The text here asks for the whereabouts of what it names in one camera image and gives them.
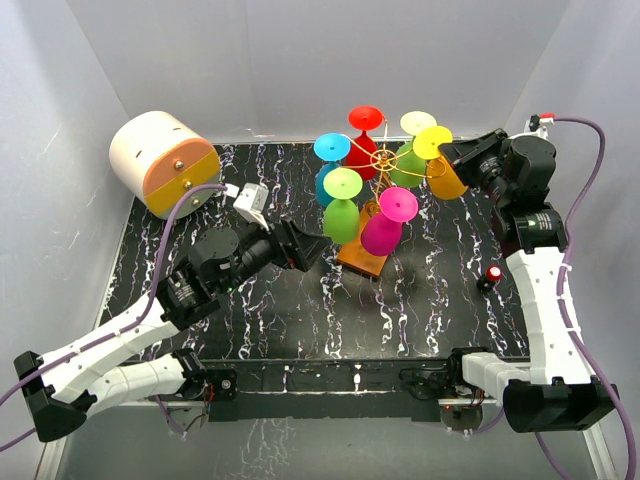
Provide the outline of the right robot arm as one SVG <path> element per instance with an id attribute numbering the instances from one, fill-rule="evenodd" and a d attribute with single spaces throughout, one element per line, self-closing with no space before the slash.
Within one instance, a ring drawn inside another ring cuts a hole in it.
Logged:
<path id="1" fill-rule="evenodd" d="M 512 276 L 529 340 L 522 369 L 486 348 L 456 348 L 448 358 L 447 388 L 466 397 L 480 389 L 501 404 L 518 433 L 582 431 L 614 402 L 573 339 L 578 323 L 567 289 L 557 288 L 569 241 L 560 214 L 547 202 L 556 149 L 535 135 L 498 129 L 439 148 L 462 184 L 494 203 L 492 230 Z"/>

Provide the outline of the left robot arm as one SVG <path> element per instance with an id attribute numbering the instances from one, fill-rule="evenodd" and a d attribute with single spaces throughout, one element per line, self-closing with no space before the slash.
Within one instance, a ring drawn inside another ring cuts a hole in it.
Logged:
<path id="1" fill-rule="evenodd" d="M 214 227 L 200 235 L 170 274 L 120 315 L 69 345 L 14 361 L 19 387 L 43 442 L 61 439 L 90 417 L 159 395 L 185 399 L 213 387 L 191 349 L 127 365 L 147 347 L 171 338 L 220 309 L 232 293 L 269 265 L 308 271 L 331 244 L 283 219 L 242 232 Z"/>

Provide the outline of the pink wine glass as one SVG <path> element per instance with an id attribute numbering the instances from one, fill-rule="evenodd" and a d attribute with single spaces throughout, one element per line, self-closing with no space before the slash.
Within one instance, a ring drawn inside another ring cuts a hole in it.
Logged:
<path id="1" fill-rule="evenodd" d="M 386 189 L 379 197 L 380 212 L 375 214 L 361 233 L 363 248 L 374 256 L 387 256 L 398 245 L 405 223 L 418 212 L 415 195 L 403 187 Z"/>

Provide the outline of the green wine glass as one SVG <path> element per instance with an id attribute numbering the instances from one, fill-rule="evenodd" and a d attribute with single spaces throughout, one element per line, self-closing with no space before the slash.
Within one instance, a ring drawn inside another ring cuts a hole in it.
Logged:
<path id="1" fill-rule="evenodd" d="M 359 233 L 360 210 L 353 199 L 361 192 L 363 180 L 350 168 L 339 167 L 329 172 L 323 187 L 332 197 L 325 208 L 323 232 L 336 244 L 353 241 Z"/>
<path id="2" fill-rule="evenodd" d="M 423 130 L 436 125 L 436 119 L 424 111 L 407 112 L 400 119 L 400 127 L 412 139 Z M 397 150 L 393 161 L 395 168 L 390 171 L 391 181 L 408 189 L 419 186 L 425 180 L 427 170 L 425 160 L 413 151 L 412 139 Z"/>

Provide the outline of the red wine glass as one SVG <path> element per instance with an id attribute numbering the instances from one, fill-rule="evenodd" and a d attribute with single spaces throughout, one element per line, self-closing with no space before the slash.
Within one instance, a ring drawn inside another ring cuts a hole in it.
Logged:
<path id="1" fill-rule="evenodd" d="M 355 107 L 348 115 L 349 124 L 359 130 L 360 135 L 352 140 L 345 165 L 354 167 L 354 171 L 363 181 L 371 180 L 377 172 L 374 167 L 371 167 L 371 164 L 376 162 L 371 155 L 377 150 L 377 146 L 368 132 L 378 128 L 383 121 L 383 113 L 377 107 L 369 105 Z"/>

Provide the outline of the blue wine glass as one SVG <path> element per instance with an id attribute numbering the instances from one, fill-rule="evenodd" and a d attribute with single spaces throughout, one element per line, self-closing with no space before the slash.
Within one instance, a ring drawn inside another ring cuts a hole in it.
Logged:
<path id="1" fill-rule="evenodd" d="M 324 179 L 328 173 L 339 168 L 340 162 L 350 152 L 350 141 L 340 133 L 326 133 L 319 136 L 313 145 L 315 155 L 323 162 L 315 178 L 315 197 L 319 205 L 327 207 L 333 197 L 324 188 Z"/>

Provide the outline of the orange wine glass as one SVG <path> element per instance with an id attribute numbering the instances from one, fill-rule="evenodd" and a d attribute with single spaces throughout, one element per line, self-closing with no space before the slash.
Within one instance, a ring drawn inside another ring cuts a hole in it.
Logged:
<path id="1" fill-rule="evenodd" d="M 440 147 L 451 144 L 452 132 L 444 126 L 431 126 L 413 140 L 412 150 L 426 161 L 426 178 L 434 196 L 441 200 L 454 200 L 461 197 L 468 189 L 458 178 Z"/>

